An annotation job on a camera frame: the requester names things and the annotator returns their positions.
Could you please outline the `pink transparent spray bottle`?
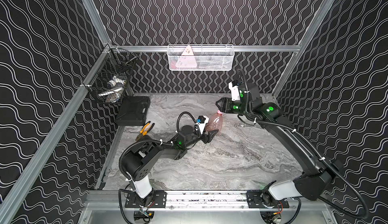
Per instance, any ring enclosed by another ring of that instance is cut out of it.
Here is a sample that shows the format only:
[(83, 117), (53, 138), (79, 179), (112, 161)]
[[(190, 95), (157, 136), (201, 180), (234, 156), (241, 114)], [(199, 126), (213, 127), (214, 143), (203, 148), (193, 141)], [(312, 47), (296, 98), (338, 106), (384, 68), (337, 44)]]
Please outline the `pink transparent spray bottle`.
[(217, 113), (213, 114), (209, 118), (209, 122), (206, 124), (205, 130), (207, 132), (218, 130), (218, 132), (221, 132), (223, 125), (223, 113), (218, 110)]

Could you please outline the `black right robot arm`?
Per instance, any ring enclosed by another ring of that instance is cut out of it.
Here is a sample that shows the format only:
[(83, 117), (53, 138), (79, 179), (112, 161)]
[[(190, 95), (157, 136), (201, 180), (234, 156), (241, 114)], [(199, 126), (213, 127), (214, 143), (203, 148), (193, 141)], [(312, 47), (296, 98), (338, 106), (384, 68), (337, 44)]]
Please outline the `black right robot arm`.
[[(343, 165), (330, 160), (294, 128), (283, 111), (275, 103), (263, 103), (258, 88), (247, 83), (243, 70), (237, 70), (237, 79), (229, 83), (231, 97), (223, 97), (216, 102), (219, 111), (236, 114), (247, 126), (260, 126), (272, 134), (293, 155), (302, 168), (302, 174), (283, 182), (273, 181), (259, 191), (258, 200), (267, 208), (272, 208), (288, 198), (300, 200), (302, 197), (320, 200), (346, 216), (366, 220), (370, 211), (366, 201), (355, 187), (340, 173)], [(340, 179), (361, 202), (363, 212), (345, 210), (322, 196), (333, 180)]]

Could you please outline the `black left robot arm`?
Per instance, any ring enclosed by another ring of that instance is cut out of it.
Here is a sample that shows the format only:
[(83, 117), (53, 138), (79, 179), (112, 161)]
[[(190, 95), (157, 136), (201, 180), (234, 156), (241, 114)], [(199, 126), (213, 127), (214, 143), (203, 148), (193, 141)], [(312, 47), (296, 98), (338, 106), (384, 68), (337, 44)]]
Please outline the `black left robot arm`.
[(210, 127), (207, 116), (194, 116), (184, 111), (176, 121), (176, 133), (168, 141), (141, 136), (127, 147), (118, 162), (120, 172), (129, 181), (135, 198), (141, 207), (152, 206), (154, 189), (149, 180), (149, 173), (160, 159), (180, 160), (198, 142), (210, 143), (222, 127)]

